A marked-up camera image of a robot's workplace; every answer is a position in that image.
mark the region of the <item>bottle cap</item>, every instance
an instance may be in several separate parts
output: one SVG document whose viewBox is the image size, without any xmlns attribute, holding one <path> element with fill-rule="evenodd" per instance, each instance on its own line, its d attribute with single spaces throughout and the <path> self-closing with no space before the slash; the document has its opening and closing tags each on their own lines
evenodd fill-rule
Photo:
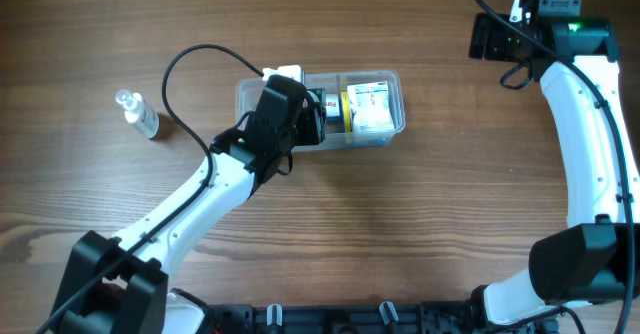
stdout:
<svg viewBox="0 0 640 334">
<path fill-rule="evenodd" d="M 116 93 L 116 103 L 122 105 L 124 110 L 134 110 L 138 106 L 138 100 L 133 96 L 131 90 L 122 89 Z"/>
</svg>

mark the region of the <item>yellow label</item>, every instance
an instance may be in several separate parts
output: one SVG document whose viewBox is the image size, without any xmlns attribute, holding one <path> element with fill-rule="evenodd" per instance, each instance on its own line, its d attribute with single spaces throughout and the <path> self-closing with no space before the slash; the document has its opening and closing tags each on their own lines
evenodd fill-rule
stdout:
<svg viewBox="0 0 640 334">
<path fill-rule="evenodd" d="M 351 133 L 351 109 L 349 109 L 349 96 L 347 92 L 342 92 L 342 117 L 344 118 L 344 131 Z"/>
</svg>

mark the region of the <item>black metal mount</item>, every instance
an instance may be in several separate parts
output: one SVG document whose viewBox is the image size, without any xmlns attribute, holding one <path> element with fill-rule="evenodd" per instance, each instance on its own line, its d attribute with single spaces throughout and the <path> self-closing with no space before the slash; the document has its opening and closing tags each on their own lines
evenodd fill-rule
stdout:
<svg viewBox="0 0 640 334">
<path fill-rule="evenodd" d="M 106 239 L 93 231 L 73 246 L 52 312 L 96 274 L 122 259 L 122 264 L 105 278 L 114 280 L 119 277 L 127 283 L 126 288 L 102 282 L 94 285 L 51 327 L 53 332 L 162 332 L 168 277 L 160 271 L 160 262 L 150 260 L 144 263 L 118 247 L 116 240 Z"/>
<path fill-rule="evenodd" d="M 531 16 L 512 24 L 566 60 L 604 55 L 610 62 L 617 61 L 620 53 L 613 26 L 606 19 L 581 17 L 581 5 L 581 0 L 520 0 L 523 11 Z M 508 15 L 501 17 L 509 21 Z M 476 16 L 469 57 L 527 63 L 536 81 L 555 61 L 485 13 Z"/>
</svg>

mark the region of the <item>black clamp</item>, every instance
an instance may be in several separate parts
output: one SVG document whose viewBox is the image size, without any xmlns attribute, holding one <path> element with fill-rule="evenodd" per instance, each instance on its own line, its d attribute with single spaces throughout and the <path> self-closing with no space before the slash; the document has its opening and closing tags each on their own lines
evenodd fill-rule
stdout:
<svg viewBox="0 0 640 334">
<path fill-rule="evenodd" d="M 398 332 L 398 313 L 396 312 L 396 308 L 393 306 L 393 303 L 386 301 L 380 304 L 379 309 L 382 321 L 387 327 L 387 333 L 396 334 Z"/>
<path fill-rule="evenodd" d="M 609 107 L 609 101 L 606 99 L 603 99 L 602 102 L 595 102 L 594 106 L 596 107 L 596 109 L 601 109 L 601 108 L 608 108 Z"/>
<path fill-rule="evenodd" d="M 271 304 L 267 307 L 267 327 L 271 334 L 282 333 L 282 306 Z"/>
<path fill-rule="evenodd" d="M 616 201 L 618 203 L 622 203 L 623 201 L 626 201 L 627 203 L 633 203 L 633 194 L 616 194 Z"/>
</svg>

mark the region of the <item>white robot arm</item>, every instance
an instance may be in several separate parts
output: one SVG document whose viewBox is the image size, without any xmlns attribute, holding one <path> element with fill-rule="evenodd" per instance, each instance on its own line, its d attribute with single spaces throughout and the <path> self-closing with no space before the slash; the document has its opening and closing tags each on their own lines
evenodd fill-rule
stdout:
<svg viewBox="0 0 640 334">
<path fill-rule="evenodd" d="M 181 55 L 197 47 L 219 48 L 196 46 Z M 308 91 L 299 81 L 277 74 L 270 73 L 255 111 L 218 135 L 195 174 L 156 209 L 111 239 L 89 232 L 76 243 L 54 303 L 59 314 L 52 315 L 45 328 L 60 333 L 185 334 L 200 328 L 203 311 L 194 300 L 167 293 L 169 275 L 225 214 L 273 175 L 284 174 L 279 169 L 283 157 L 289 157 L 291 169 L 294 145 L 324 140 L 326 91 Z M 103 276 L 120 277 L 128 285 L 95 281 Z M 85 290 L 87 283 L 93 284 Z"/>
<path fill-rule="evenodd" d="M 618 64 L 605 56 L 577 56 L 578 66 L 600 87 L 609 102 L 623 138 L 631 192 L 640 197 L 640 183 L 627 136 L 618 95 Z M 606 214 L 613 223 L 624 223 L 622 205 L 616 199 L 620 177 L 615 162 L 615 148 L 602 110 L 594 105 L 589 89 L 575 73 L 562 63 L 554 63 L 540 79 L 542 92 L 549 102 L 558 130 L 562 158 L 567 175 L 568 227 L 593 224 Z M 638 202 L 633 203 L 637 212 Z M 509 325 L 553 309 L 536 294 L 529 269 L 511 278 L 489 285 L 484 291 L 487 319 Z M 578 307 L 589 301 L 572 301 L 564 305 Z"/>
</svg>

